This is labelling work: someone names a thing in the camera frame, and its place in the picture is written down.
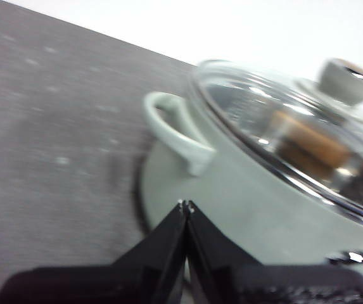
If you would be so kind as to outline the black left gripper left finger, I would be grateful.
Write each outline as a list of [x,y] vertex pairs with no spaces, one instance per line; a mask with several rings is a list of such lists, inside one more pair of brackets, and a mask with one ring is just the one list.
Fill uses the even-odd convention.
[[185,202],[108,265],[39,267],[16,273],[0,303],[168,303],[179,301],[186,259]]

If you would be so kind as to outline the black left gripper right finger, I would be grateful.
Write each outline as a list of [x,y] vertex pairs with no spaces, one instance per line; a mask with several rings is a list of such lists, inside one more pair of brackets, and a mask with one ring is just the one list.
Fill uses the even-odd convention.
[[192,284],[207,303],[363,303],[363,275],[344,267],[266,265],[186,202]]

